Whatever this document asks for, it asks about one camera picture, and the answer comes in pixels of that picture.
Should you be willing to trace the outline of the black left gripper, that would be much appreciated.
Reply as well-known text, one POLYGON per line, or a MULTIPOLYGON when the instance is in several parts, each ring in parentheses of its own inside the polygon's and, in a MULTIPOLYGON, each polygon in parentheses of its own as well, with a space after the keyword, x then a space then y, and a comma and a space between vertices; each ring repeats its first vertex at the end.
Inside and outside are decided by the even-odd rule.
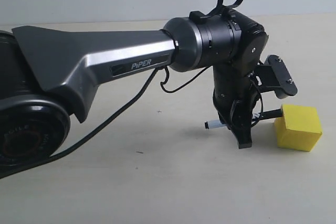
POLYGON ((262 117, 262 110, 255 118, 253 109, 262 101, 255 75, 235 78, 225 74, 214 74, 213 104, 219 119, 232 131, 238 148, 251 148, 251 128, 262 117))

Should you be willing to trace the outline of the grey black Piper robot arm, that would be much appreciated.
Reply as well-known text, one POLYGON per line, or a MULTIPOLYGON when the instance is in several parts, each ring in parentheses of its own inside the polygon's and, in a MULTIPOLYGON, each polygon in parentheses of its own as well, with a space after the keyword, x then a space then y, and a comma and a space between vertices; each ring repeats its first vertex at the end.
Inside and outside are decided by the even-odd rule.
POLYGON ((159 30, 61 31, 20 26, 1 32, 1 178, 61 159, 133 105, 160 71, 213 68, 219 118, 250 147, 256 80, 268 40, 263 25, 235 11, 175 17, 159 30), (140 91, 60 152, 70 116, 87 119, 98 88, 150 70, 140 91))

